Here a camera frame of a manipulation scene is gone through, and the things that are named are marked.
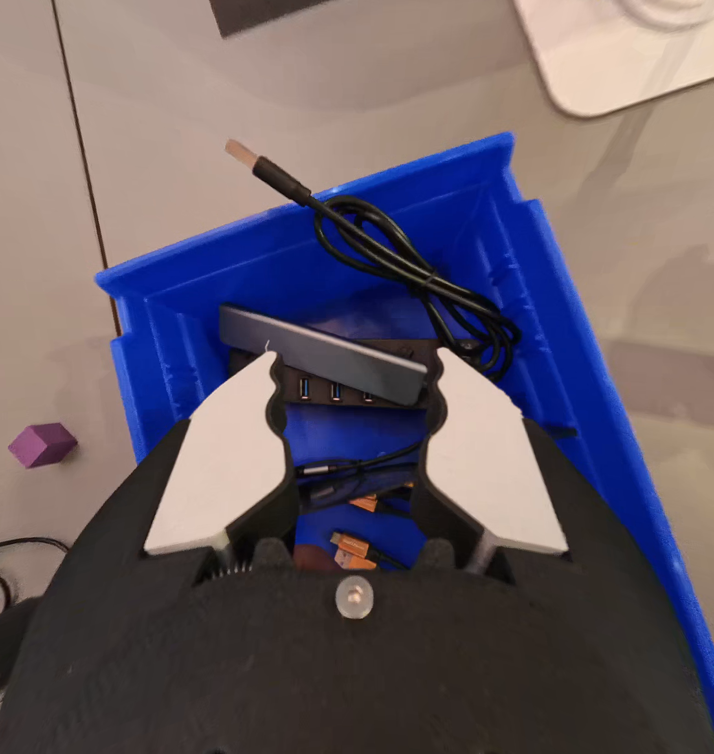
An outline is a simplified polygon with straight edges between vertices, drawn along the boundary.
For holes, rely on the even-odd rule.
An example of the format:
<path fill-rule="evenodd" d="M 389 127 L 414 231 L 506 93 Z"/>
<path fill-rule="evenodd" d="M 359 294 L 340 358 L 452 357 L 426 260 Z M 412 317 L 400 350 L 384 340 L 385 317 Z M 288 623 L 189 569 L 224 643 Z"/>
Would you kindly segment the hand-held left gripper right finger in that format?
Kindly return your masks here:
<path fill-rule="evenodd" d="M 482 574 L 501 549 L 568 552 L 521 410 L 445 347 L 428 373 L 426 419 L 411 515 L 451 544 L 456 568 Z"/>

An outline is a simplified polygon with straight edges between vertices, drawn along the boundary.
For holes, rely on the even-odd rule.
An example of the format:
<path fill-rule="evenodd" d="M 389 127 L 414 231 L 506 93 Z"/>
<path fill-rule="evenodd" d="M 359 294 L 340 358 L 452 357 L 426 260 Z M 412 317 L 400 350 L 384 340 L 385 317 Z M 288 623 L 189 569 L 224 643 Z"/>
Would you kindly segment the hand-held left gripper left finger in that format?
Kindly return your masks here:
<path fill-rule="evenodd" d="M 293 528 L 299 503 L 282 368 L 267 351 L 194 411 L 144 542 L 149 555 L 210 547 L 242 557 Z"/>

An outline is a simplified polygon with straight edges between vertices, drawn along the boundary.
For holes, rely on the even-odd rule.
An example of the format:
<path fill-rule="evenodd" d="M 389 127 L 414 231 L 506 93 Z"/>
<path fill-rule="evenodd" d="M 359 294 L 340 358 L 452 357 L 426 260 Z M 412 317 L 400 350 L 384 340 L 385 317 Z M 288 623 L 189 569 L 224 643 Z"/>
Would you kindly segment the grey usb hub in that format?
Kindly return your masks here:
<path fill-rule="evenodd" d="M 286 366 L 400 406 L 414 405 L 427 382 L 421 363 L 243 307 L 220 305 L 219 333 L 232 348 L 275 352 Z"/>

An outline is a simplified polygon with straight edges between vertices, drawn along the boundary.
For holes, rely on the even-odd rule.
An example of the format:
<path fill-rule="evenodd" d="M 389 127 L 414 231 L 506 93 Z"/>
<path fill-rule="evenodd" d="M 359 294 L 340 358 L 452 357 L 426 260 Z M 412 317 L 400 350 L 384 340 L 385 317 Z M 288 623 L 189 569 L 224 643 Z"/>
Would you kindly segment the blue plastic bin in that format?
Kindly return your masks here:
<path fill-rule="evenodd" d="M 521 330 L 499 386 L 551 433 L 659 576 L 695 658 L 714 726 L 714 644 L 590 321 L 535 200 L 497 134 L 326 190 L 396 220 L 444 278 L 491 299 Z M 222 304 L 355 339 L 427 339 L 420 302 L 333 259 L 312 212 L 286 203 L 102 271 L 123 335 L 111 349 L 137 461 L 229 374 Z"/>

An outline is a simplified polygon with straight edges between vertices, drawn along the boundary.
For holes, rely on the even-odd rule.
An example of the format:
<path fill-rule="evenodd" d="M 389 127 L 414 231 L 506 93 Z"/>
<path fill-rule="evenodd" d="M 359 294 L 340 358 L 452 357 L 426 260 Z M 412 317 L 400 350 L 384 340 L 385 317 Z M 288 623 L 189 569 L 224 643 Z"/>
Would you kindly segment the black usb hub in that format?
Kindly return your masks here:
<path fill-rule="evenodd" d="M 407 358 L 427 367 L 428 372 L 435 359 L 435 353 L 441 345 L 439 339 L 366 339 L 355 342 L 372 348 Z M 232 377 L 249 366 L 261 354 L 240 351 L 230 347 L 229 376 Z M 310 375 L 298 369 L 286 366 L 279 375 L 284 399 L 288 403 L 300 405 L 359 406 L 363 408 L 390 408 L 398 410 L 423 409 L 428 402 L 426 386 L 420 393 L 418 401 L 412 406 L 400 406 L 396 403 L 374 397 L 373 395 L 348 388 L 342 384 Z"/>

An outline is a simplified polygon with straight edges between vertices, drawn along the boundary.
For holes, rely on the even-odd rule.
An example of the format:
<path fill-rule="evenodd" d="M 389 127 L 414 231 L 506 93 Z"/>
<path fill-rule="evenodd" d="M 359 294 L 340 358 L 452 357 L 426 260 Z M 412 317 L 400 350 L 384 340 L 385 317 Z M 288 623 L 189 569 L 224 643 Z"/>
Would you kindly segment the purple cube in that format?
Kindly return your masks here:
<path fill-rule="evenodd" d="M 26 469 L 55 465 L 78 445 L 60 422 L 29 425 L 9 444 L 8 451 Z"/>

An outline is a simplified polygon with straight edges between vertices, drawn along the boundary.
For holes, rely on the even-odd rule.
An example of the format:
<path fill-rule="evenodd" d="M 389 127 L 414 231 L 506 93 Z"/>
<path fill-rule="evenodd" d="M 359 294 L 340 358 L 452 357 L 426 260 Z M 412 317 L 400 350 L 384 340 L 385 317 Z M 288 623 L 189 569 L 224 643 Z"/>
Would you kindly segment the white document stand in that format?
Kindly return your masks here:
<path fill-rule="evenodd" d="M 566 115 L 609 115 L 714 80 L 714 1 L 513 4 Z"/>

